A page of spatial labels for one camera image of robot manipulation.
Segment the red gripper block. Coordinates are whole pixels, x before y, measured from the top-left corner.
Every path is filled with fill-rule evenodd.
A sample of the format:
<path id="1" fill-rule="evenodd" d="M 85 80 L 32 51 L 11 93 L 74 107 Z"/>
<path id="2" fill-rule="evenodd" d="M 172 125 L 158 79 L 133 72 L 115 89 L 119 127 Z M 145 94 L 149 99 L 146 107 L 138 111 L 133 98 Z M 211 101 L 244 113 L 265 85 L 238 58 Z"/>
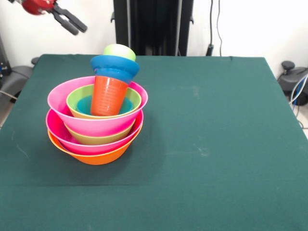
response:
<path id="1" fill-rule="evenodd" d="M 41 15 L 50 12 L 60 25 L 73 35 L 85 33 L 88 27 L 67 9 L 62 9 L 56 0 L 24 0 L 23 9 L 32 15 Z"/>

